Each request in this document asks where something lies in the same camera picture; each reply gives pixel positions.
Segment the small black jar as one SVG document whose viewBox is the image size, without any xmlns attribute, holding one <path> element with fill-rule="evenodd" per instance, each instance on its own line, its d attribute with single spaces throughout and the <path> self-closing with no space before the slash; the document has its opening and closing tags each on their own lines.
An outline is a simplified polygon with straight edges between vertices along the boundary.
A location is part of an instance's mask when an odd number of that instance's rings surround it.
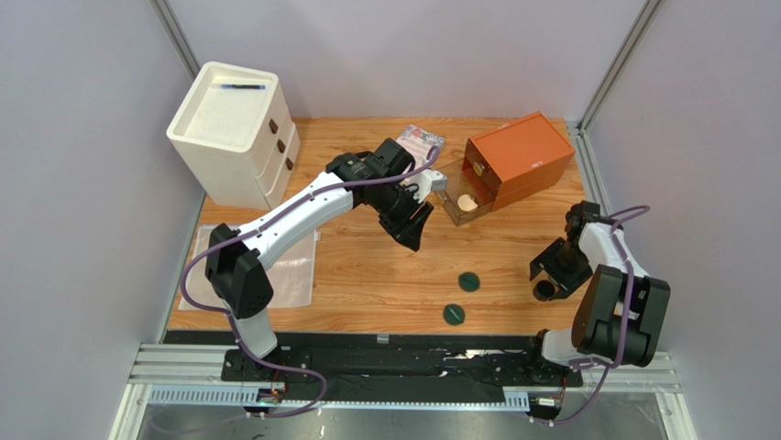
<svg viewBox="0 0 781 440">
<path fill-rule="evenodd" d="M 549 280 L 540 280 L 533 286 L 533 297 L 540 302 L 548 302 L 554 299 L 557 287 Z"/>
</svg>

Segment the gold lid cream jar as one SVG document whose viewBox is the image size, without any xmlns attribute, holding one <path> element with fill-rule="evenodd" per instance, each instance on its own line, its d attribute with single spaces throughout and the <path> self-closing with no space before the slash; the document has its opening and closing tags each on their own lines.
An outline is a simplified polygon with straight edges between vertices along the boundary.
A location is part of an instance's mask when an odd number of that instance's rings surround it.
<svg viewBox="0 0 781 440">
<path fill-rule="evenodd" d="M 468 193 L 461 194 L 456 201 L 458 209 L 463 213 L 470 213 L 479 208 L 475 198 Z"/>
</svg>

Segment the clear acrylic drawer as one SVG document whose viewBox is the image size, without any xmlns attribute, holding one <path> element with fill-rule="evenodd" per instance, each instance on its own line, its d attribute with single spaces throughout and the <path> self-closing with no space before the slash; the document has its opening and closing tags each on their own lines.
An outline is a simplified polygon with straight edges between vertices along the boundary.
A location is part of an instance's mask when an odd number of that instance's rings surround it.
<svg viewBox="0 0 781 440">
<path fill-rule="evenodd" d="M 435 193 L 455 226 L 463 226 L 492 211 L 495 195 L 471 165 L 458 160 L 438 169 L 446 186 Z"/>
</svg>

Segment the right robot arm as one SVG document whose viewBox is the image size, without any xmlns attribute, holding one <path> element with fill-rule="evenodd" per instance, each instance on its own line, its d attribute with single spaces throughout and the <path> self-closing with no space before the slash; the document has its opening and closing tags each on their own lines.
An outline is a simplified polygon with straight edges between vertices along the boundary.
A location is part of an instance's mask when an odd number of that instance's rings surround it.
<svg viewBox="0 0 781 440">
<path fill-rule="evenodd" d="M 649 209 L 639 205 L 604 215 L 598 203 L 577 203 L 565 215 L 565 236 L 530 262 L 533 296 L 540 302 L 587 288 L 568 329 L 538 333 L 545 361 L 572 369 L 651 363 L 671 289 L 635 260 L 623 229 Z"/>
</svg>

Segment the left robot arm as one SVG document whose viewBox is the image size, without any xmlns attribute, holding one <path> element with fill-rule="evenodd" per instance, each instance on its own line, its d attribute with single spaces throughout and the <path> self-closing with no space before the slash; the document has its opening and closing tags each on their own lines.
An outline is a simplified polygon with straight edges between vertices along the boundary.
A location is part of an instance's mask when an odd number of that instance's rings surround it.
<svg viewBox="0 0 781 440">
<path fill-rule="evenodd" d="M 396 243 L 416 252 L 434 210 L 422 178 L 441 149 L 429 148 L 426 162 L 391 138 L 375 151 L 336 156 L 295 197 L 237 228 L 216 227 L 207 249 L 205 276 L 227 309 L 242 350 L 263 359 L 278 345 L 268 305 L 274 289 L 268 272 L 290 248 L 325 223 L 367 205 Z"/>
</svg>

